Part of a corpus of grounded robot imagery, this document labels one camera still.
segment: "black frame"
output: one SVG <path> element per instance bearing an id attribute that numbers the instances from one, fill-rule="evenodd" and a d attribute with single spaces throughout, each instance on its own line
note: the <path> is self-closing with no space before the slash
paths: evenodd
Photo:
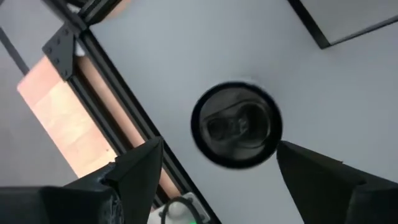
<path id="1" fill-rule="evenodd" d="M 76 15 L 66 8 L 64 0 L 44 0 L 65 21 L 61 29 L 68 29 L 73 33 L 73 40 L 77 40 L 122 109 L 129 116 L 133 125 L 144 140 L 147 141 L 156 136 L 161 136 L 161 134 L 88 28 L 88 26 L 105 18 L 120 1 L 89 0 Z M 57 32 L 47 44 L 55 42 L 58 44 L 55 44 L 54 47 L 61 48 L 61 44 L 58 41 L 59 37 L 60 35 Z M 60 51 L 58 55 L 54 55 L 54 53 L 49 54 L 47 44 L 43 47 L 43 51 L 52 61 L 53 66 L 57 69 L 60 76 L 72 87 L 72 90 L 104 134 L 104 137 L 112 143 L 111 146 L 115 152 L 120 155 L 124 154 L 128 149 L 132 149 L 131 144 L 126 142 L 127 137 L 121 132 L 120 127 L 102 104 L 101 100 L 99 100 L 98 95 L 94 92 L 90 84 L 85 80 L 84 75 L 73 65 L 73 56 L 66 55 L 66 59 L 64 59 L 65 51 Z M 209 214 L 211 224 L 221 223 L 166 142 L 164 142 L 163 168 L 182 194 L 193 192 L 197 196 Z M 161 206 L 167 201 L 169 201 L 169 198 L 163 189 L 159 187 L 154 205 Z"/>
<path id="2" fill-rule="evenodd" d="M 17 49 L 13 46 L 11 43 L 10 39 L 4 32 L 4 30 L 0 27 L 0 43 L 3 44 L 3 46 L 6 48 L 7 53 L 10 55 L 12 60 L 15 62 L 17 65 L 18 69 L 21 71 L 23 75 L 26 75 L 29 73 L 29 67 L 26 65 L 25 61 L 22 59 L 22 57 L 19 55 L 19 52 Z"/>
<path id="3" fill-rule="evenodd" d="M 365 28 L 363 30 L 355 32 L 354 34 L 351 34 L 347 37 L 337 40 L 336 42 L 331 43 L 325 37 L 322 30 L 318 27 L 317 23 L 312 18 L 311 14 L 307 11 L 307 9 L 305 8 L 305 6 L 303 5 L 303 3 L 300 0 L 287 0 L 287 1 L 292 6 L 294 11 L 297 13 L 298 17 L 303 22 L 304 26 L 307 28 L 307 30 L 309 31 L 309 33 L 311 34 L 311 36 L 313 37 L 315 42 L 318 44 L 319 48 L 321 48 L 321 49 L 332 47 L 336 44 L 346 42 L 347 40 L 351 40 L 355 37 L 359 37 L 361 35 L 367 34 L 369 32 L 375 31 L 377 29 L 380 29 L 385 26 L 391 25 L 395 22 L 398 22 L 398 15 L 396 15 L 393 18 L 390 18 L 386 21 L 382 21 L 378 24 L 374 24 L 373 26 L 370 26 L 368 28 Z"/>
<path id="4" fill-rule="evenodd" d="M 82 8 L 88 1 L 87 0 L 66 0 L 67 3 L 76 7 Z"/>

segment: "floor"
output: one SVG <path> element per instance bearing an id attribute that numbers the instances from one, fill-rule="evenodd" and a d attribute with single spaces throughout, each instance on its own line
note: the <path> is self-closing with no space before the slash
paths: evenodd
<path id="1" fill-rule="evenodd" d="M 61 25 L 40 0 L 0 0 L 0 29 L 27 69 Z M 0 185 L 67 184 L 77 177 L 17 92 L 24 74 L 9 50 L 0 42 Z"/>

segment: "white table surface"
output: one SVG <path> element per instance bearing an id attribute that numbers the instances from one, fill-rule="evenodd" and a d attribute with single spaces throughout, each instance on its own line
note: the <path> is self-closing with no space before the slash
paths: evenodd
<path id="1" fill-rule="evenodd" d="M 213 85 L 251 80 L 283 139 L 398 181 L 398 24 L 320 50 L 287 1 L 138 0 L 91 28 L 223 223 L 303 223 L 275 159 L 212 164 L 190 118 Z"/>

